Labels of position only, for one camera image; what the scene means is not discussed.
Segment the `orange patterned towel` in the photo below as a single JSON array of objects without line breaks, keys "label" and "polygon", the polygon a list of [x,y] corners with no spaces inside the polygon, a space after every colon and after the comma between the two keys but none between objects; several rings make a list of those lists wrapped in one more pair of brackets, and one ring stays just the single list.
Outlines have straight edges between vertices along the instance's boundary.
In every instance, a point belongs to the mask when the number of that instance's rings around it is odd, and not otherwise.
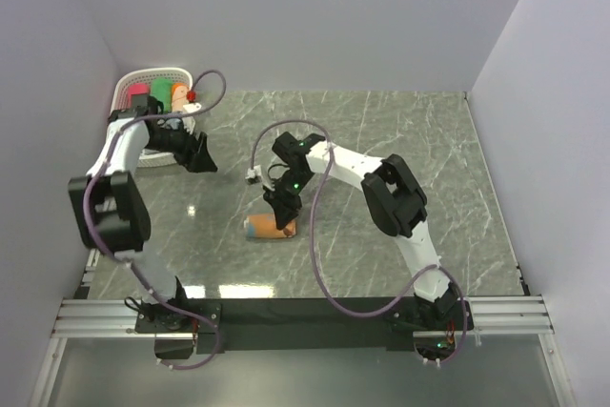
[{"label": "orange patterned towel", "polygon": [[243,227],[245,235],[252,239],[292,238],[297,233],[295,220],[279,230],[273,214],[250,214],[244,219]]}]

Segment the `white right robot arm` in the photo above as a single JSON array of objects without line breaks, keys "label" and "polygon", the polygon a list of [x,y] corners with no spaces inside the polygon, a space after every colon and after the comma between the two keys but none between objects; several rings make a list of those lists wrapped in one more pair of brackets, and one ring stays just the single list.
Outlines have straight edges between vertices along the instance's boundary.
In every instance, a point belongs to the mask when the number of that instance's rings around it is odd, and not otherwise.
[{"label": "white right robot arm", "polygon": [[[334,178],[352,186],[363,193],[373,223],[395,241],[412,276],[404,290],[373,315],[411,316],[430,331],[471,329],[464,294],[442,267],[430,236],[427,196],[402,157],[357,153],[316,133],[297,139],[284,132],[272,150],[286,170],[279,178],[267,174],[261,178],[263,197],[273,209],[278,230],[285,230],[299,216],[300,194],[315,175],[322,182]],[[399,303],[406,311],[397,312]]]}]

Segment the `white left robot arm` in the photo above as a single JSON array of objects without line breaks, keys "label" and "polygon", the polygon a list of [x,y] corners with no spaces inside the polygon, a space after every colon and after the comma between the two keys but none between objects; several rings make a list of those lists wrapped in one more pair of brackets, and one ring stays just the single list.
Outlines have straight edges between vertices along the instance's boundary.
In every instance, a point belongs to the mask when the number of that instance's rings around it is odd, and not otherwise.
[{"label": "white left robot arm", "polygon": [[68,193],[84,245],[123,265],[140,282],[142,299],[128,298],[126,305],[178,333],[200,317],[192,312],[180,280],[146,247],[152,222],[134,174],[145,150],[171,153],[190,173],[214,173],[217,166],[207,134],[195,127],[195,117],[206,108],[187,103],[163,114],[160,107],[149,96],[140,106],[112,111],[101,153],[84,175],[69,181]]}]

